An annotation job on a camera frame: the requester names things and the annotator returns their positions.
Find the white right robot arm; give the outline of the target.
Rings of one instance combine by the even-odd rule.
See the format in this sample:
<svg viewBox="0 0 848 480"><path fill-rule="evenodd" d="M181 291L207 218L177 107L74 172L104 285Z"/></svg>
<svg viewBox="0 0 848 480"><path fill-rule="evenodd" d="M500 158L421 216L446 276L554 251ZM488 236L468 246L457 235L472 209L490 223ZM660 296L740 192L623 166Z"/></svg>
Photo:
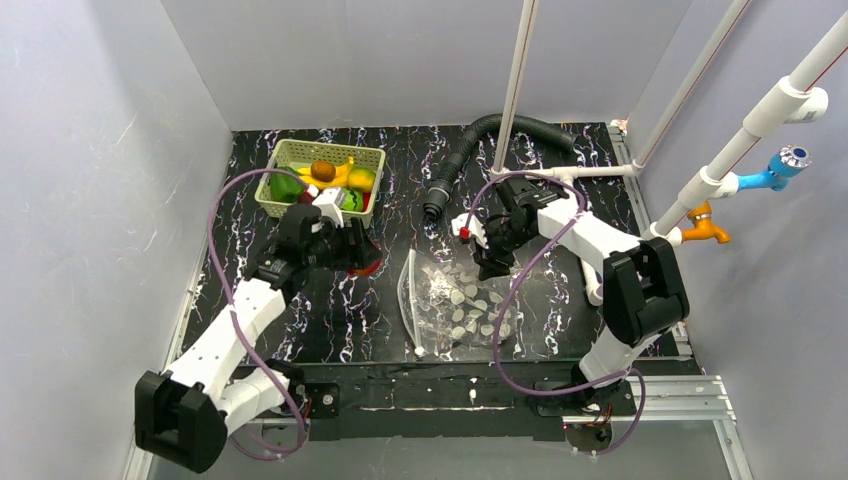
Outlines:
<svg viewBox="0 0 848 480"><path fill-rule="evenodd" d="M553 179L549 188L532 184L531 172L491 180L506 210L498 221L479 220L476 208L455 217L454 235L475 244L474 261L486 280L510 273L518 248L536 237L546 251L562 246L601 277L604 327L582 357L572 384L561 394L599 389L629 374L650 344L690 313L690 303L673 245L641 239L598 219L573 186Z"/></svg>

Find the dark green bell pepper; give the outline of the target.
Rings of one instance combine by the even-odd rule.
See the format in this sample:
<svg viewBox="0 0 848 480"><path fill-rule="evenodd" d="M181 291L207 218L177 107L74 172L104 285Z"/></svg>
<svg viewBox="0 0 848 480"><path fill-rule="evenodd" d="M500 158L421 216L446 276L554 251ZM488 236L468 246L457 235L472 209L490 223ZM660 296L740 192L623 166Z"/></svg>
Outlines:
<svg viewBox="0 0 848 480"><path fill-rule="evenodd" d="M298 203L305 193L299 174L291 167L281 167L286 174L273 173L269 178L271 199L280 203Z"/></svg>

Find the yellow fake banana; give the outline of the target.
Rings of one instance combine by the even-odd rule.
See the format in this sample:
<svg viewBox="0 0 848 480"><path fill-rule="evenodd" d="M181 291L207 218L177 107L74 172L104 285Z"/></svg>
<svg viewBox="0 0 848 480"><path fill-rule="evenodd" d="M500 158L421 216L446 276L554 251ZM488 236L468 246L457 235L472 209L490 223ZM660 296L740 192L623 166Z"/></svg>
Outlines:
<svg viewBox="0 0 848 480"><path fill-rule="evenodd" d="M332 187L347 188L349 185L348 177L354 165L353 156L349 156L342 164L316 160L308 167L298 168L296 173L304 182L314 185L320 190Z"/></svg>

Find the clear zip top bag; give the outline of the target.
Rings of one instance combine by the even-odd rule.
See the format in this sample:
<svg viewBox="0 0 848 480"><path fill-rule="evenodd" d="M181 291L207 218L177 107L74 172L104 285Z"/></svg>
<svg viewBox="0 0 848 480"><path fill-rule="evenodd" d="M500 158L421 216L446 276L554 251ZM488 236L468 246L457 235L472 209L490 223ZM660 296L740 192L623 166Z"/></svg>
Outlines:
<svg viewBox="0 0 848 480"><path fill-rule="evenodd" d="M411 249L400 270L397 299L411 350L418 357L446 355L459 346L489 348L518 332L519 314L501 307L507 278L481 281L477 265L437 262Z"/></svg>

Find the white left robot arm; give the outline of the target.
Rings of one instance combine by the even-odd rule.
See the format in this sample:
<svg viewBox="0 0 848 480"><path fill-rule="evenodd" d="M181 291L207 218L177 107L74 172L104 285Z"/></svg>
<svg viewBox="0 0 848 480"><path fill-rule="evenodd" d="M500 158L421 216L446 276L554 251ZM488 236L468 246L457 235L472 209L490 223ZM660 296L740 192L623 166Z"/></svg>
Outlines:
<svg viewBox="0 0 848 480"><path fill-rule="evenodd" d="M361 220L344 221L330 205L290 207L227 307L179 358L159 373L145 372L136 383L136 446L203 473L235 431L282 406L297 420L298 440L304 442L306 422L294 398L302 374L262 361L256 341L312 271L360 273L381 258Z"/></svg>

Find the brown fake kiwi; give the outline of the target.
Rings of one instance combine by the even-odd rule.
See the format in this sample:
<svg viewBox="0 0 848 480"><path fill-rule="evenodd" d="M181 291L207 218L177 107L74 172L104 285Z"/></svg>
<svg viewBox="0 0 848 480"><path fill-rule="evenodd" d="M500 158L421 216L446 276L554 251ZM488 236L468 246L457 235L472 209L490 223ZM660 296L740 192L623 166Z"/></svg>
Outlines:
<svg viewBox="0 0 848 480"><path fill-rule="evenodd" d="M310 176L316 181L329 183L337 174L337 168L332 163L318 160L310 165Z"/></svg>

